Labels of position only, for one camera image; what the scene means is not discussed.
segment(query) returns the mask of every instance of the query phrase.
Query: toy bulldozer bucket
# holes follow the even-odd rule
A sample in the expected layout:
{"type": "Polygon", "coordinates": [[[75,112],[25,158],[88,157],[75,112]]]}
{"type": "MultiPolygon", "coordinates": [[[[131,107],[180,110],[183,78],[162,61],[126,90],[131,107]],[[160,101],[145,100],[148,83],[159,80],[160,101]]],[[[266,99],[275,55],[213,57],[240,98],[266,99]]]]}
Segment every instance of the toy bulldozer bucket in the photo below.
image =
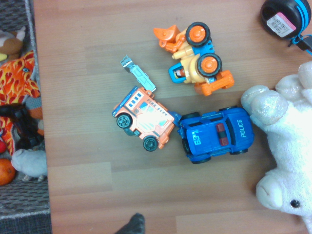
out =
{"type": "Polygon", "coordinates": [[[176,25],[172,25],[167,29],[154,28],[154,34],[159,39],[159,46],[171,53],[176,52],[183,42],[186,41],[185,35],[181,35],[176,41],[176,36],[180,33],[180,30],[176,25]]]}

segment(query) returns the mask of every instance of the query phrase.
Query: brown plush toy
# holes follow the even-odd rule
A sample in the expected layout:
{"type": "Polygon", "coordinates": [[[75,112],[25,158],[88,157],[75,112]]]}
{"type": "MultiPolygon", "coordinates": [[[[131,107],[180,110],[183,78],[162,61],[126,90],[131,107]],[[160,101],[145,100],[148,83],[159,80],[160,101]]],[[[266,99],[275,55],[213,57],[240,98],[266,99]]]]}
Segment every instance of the brown plush toy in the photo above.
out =
{"type": "Polygon", "coordinates": [[[25,27],[16,32],[4,32],[0,30],[0,61],[11,61],[20,57],[20,50],[23,47],[25,27]]]}

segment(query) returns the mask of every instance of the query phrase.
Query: plush toy eye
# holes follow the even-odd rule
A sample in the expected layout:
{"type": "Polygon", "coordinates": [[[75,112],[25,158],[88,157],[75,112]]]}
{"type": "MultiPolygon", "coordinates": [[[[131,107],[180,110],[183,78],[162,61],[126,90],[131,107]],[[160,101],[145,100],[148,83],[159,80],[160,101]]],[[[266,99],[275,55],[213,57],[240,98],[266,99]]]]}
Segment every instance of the plush toy eye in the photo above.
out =
{"type": "Polygon", "coordinates": [[[300,202],[297,200],[291,200],[291,206],[294,208],[299,208],[300,207],[300,202]]]}

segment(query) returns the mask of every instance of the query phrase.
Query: orange plush dragon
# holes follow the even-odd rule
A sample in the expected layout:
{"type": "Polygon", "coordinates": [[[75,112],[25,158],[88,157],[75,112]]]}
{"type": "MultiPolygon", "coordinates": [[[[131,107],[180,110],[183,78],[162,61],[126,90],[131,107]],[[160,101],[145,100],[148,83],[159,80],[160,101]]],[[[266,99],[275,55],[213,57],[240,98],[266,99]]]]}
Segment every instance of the orange plush dragon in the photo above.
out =
{"type": "MultiPolygon", "coordinates": [[[[34,52],[5,63],[0,68],[0,106],[24,103],[28,96],[37,98],[40,90],[37,83],[30,79],[35,66],[34,52]]],[[[15,151],[13,139],[13,123],[7,117],[0,117],[0,127],[3,130],[2,139],[12,155],[15,151]]]]}

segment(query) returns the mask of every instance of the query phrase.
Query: headphones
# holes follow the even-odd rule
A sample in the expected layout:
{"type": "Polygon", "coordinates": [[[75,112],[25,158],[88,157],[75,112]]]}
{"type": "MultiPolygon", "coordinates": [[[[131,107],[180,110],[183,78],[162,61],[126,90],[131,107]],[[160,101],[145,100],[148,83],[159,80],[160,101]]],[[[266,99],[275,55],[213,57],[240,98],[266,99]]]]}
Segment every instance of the headphones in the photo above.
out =
{"type": "Polygon", "coordinates": [[[266,0],[260,15],[267,31],[282,39],[290,39],[289,46],[295,44],[312,55],[312,36],[301,35],[311,21],[307,0],[266,0]]]}

